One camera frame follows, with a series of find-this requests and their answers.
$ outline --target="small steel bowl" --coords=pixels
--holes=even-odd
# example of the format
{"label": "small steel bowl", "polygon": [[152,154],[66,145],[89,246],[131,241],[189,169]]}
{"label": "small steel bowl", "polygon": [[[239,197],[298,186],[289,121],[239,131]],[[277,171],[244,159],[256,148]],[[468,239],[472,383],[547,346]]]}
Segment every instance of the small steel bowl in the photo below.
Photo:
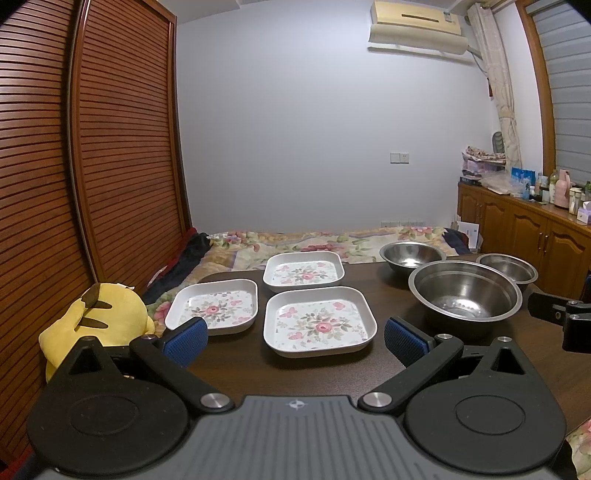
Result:
{"label": "small steel bowl", "polygon": [[517,283],[521,291],[525,291],[527,285],[538,279],[538,271],[535,267],[517,257],[503,254],[486,254],[479,256],[476,261],[509,277]]}
{"label": "small steel bowl", "polygon": [[416,269],[408,286],[428,308],[427,321],[441,333],[461,339],[483,337],[523,302],[521,290],[510,278],[486,265],[459,260]]}
{"label": "small steel bowl", "polygon": [[418,267],[447,258],[438,248],[421,242],[394,242],[384,245],[379,254],[392,270],[405,275]]}

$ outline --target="louvered wardrobe door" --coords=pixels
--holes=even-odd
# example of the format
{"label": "louvered wardrobe door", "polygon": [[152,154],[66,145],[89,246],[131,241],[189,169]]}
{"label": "louvered wardrobe door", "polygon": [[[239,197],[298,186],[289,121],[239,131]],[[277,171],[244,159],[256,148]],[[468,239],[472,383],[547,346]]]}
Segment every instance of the louvered wardrobe door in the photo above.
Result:
{"label": "louvered wardrobe door", "polygon": [[27,445],[45,384],[39,333],[91,284],[69,187],[73,0],[29,0],[0,25],[0,458]]}
{"label": "louvered wardrobe door", "polygon": [[143,290],[188,228],[180,184],[175,17],[149,0],[86,0],[72,65],[82,228],[103,281]]}

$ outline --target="white square plate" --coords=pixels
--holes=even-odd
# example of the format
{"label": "white square plate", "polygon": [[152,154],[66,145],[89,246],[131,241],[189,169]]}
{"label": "white square plate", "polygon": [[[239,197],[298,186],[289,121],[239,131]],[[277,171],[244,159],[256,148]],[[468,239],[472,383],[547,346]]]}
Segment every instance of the white square plate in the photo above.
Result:
{"label": "white square plate", "polygon": [[263,338],[287,358],[365,347],[378,331],[365,297],[350,287],[286,291],[267,303]]}
{"label": "white square plate", "polygon": [[303,288],[334,287],[345,276],[340,257],[334,252],[293,252],[279,254],[267,261],[263,281],[271,291],[280,293]]}
{"label": "white square plate", "polygon": [[189,285],[178,292],[164,323],[174,330],[193,317],[207,323],[209,335],[242,332],[258,313],[258,289],[252,280],[237,278]]}

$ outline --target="dark wooden table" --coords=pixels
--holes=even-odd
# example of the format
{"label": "dark wooden table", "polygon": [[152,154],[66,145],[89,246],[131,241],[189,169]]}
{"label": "dark wooden table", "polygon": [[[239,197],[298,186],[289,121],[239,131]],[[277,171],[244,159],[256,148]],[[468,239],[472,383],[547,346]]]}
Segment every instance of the dark wooden table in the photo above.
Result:
{"label": "dark wooden table", "polygon": [[[463,258],[472,260],[475,256]],[[424,307],[409,291],[407,280],[397,280],[385,263],[346,265],[343,285],[365,295],[378,322],[374,341],[357,353],[283,358],[262,337],[267,300],[273,295],[262,282],[262,271],[218,273],[203,281],[233,278],[248,278],[258,284],[259,312],[255,323],[236,335],[210,337],[209,346],[190,370],[236,403],[246,394],[346,394],[356,402],[362,394],[404,368],[384,345],[384,323],[390,316],[400,316],[431,335],[441,333],[425,324]],[[591,355],[562,350],[561,328],[532,318],[527,312],[529,290],[521,311],[478,343],[487,345],[501,335],[516,340],[560,403],[571,430],[591,417]]]}

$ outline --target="pikachu plush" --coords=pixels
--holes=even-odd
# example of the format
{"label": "pikachu plush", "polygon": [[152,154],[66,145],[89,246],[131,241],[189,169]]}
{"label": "pikachu plush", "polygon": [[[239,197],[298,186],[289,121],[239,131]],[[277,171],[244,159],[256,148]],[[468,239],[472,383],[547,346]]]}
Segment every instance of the pikachu plush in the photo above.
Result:
{"label": "pikachu plush", "polygon": [[46,380],[80,337],[91,335],[103,346],[121,346],[146,333],[154,333],[154,322],[137,293],[121,284],[95,283],[39,335],[47,358]]}

